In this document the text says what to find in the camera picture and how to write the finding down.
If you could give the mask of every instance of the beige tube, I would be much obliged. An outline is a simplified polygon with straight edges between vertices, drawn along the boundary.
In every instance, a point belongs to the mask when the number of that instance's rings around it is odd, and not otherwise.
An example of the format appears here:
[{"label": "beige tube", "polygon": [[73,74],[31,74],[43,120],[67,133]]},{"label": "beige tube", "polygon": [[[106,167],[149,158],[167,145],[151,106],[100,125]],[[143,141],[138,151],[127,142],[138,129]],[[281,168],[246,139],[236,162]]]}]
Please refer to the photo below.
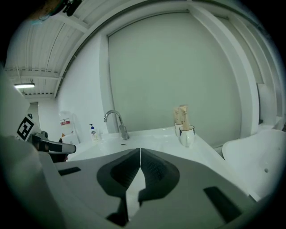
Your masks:
[{"label": "beige tube", "polygon": [[189,118],[188,118],[188,105],[180,105],[180,110],[182,113],[183,131],[189,131]]},{"label": "beige tube", "polygon": [[175,107],[174,108],[174,119],[175,119],[175,123],[177,125],[181,125],[182,124],[182,120],[181,120],[181,110],[179,107]]}]

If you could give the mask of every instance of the faucet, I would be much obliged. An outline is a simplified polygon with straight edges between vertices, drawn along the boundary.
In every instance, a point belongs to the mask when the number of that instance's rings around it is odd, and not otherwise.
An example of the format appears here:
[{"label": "faucet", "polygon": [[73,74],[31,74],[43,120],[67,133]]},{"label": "faucet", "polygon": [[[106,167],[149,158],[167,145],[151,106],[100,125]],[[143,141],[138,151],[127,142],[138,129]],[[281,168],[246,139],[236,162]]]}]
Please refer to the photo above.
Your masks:
[{"label": "faucet", "polygon": [[110,115],[110,114],[112,114],[112,113],[117,114],[118,117],[119,117],[119,121],[120,121],[119,129],[120,129],[120,132],[121,132],[121,137],[122,137],[124,140],[129,139],[129,135],[128,135],[128,133],[127,133],[126,127],[124,126],[123,120],[122,120],[121,115],[119,114],[118,111],[116,111],[116,110],[107,111],[106,114],[104,115],[103,122],[106,123],[106,122],[107,122],[107,117],[108,117],[108,115]]}]

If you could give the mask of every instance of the ceramic cup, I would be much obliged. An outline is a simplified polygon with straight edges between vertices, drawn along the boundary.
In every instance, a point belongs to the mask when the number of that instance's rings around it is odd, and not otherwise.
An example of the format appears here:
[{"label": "ceramic cup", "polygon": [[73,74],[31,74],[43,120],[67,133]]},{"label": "ceramic cup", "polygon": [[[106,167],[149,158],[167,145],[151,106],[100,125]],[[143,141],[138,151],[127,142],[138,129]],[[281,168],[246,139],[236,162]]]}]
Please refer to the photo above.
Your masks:
[{"label": "ceramic cup", "polygon": [[190,130],[189,131],[183,131],[183,127],[180,127],[180,141],[183,146],[189,147],[190,145],[193,145],[195,141],[195,127],[194,126],[189,126]]},{"label": "ceramic cup", "polygon": [[175,123],[175,132],[176,132],[176,135],[177,135],[177,137],[180,137],[180,127],[182,127],[183,126],[183,124],[177,124],[177,123]]}]

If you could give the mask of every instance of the white countertop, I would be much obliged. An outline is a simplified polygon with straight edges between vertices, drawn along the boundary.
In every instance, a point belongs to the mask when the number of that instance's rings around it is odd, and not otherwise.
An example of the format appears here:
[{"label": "white countertop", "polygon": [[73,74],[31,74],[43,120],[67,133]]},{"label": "white countertop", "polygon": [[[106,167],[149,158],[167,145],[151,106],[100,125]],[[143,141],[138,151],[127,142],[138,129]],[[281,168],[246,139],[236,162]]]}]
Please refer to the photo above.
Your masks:
[{"label": "white countertop", "polygon": [[128,133],[128,140],[123,140],[119,133],[114,133],[102,135],[99,143],[81,143],[76,146],[74,154],[68,155],[67,161],[101,157],[131,148],[147,148],[204,164],[249,195],[245,183],[234,170],[198,135],[195,136],[193,146],[186,148],[175,135],[174,127]]}]

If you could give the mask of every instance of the bathtub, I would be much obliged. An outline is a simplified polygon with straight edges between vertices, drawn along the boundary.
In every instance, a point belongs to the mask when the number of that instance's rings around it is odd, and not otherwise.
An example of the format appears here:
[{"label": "bathtub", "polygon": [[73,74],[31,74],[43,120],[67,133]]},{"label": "bathtub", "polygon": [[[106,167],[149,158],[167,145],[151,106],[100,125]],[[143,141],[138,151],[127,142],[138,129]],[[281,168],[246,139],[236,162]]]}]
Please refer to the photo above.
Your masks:
[{"label": "bathtub", "polygon": [[223,145],[223,157],[259,201],[271,194],[285,166],[286,133],[264,130]]}]

